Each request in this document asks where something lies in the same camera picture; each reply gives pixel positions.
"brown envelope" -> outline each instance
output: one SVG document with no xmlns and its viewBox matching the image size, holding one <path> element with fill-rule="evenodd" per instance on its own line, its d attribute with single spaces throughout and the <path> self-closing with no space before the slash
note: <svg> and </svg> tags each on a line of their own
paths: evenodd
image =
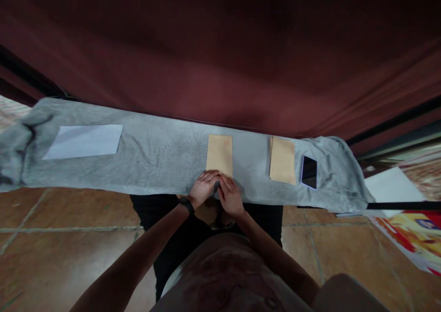
<svg viewBox="0 0 441 312">
<path fill-rule="evenodd" d="M 208 135 L 206 170 L 219 170 L 233 177 L 233 137 L 228 135 Z"/>
<path fill-rule="evenodd" d="M 276 136 L 270 137 L 270 179 L 296 184 L 294 143 Z"/>
</svg>

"black phone screen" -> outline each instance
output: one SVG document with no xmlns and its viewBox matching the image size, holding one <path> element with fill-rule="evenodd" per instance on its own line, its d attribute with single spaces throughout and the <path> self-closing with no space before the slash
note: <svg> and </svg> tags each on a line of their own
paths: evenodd
<svg viewBox="0 0 441 312">
<path fill-rule="evenodd" d="M 317 162 L 306 156 L 303 156 L 302 183 L 317 189 Z"/>
</svg>

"gray towel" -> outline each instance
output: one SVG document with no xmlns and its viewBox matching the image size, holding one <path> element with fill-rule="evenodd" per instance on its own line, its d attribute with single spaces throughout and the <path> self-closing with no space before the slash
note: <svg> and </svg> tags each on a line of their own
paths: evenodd
<svg viewBox="0 0 441 312">
<path fill-rule="evenodd" d="M 59 126 L 108 124 L 124 125 L 116 154 L 42 160 Z M 362 210 L 374 201 L 351 150 L 337 137 L 291 139 L 297 181 L 291 185 L 269 178 L 268 135 L 50 98 L 0 135 L 0 191 L 74 187 L 187 194 L 205 170 L 208 134 L 233 136 L 233 177 L 244 201 L 331 212 Z M 302 155 L 317 160 L 317 190 L 299 183 Z"/>
</svg>

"wristwatch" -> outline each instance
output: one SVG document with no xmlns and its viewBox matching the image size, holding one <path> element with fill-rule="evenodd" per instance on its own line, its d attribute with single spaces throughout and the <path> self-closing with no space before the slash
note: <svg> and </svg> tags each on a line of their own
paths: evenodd
<svg viewBox="0 0 441 312">
<path fill-rule="evenodd" d="M 185 206 L 187 208 L 188 212 L 190 212 L 190 215 L 194 214 L 193 205 L 188 198 L 181 197 L 179 199 L 179 203 L 181 203 L 183 206 Z"/>
</svg>

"red curtain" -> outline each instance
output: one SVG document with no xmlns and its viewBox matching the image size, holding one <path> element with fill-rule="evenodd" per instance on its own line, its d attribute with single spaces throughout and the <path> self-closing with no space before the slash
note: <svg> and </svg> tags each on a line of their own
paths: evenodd
<svg viewBox="0 0 441 312">
<path fill-rule="evenodd" d="M 440 5 L 0 0 L 0 44 L 84 102 L 349 139 L 441 94 Z M 432 111 L 354 151 L 437 119 Z"/>
</svg>

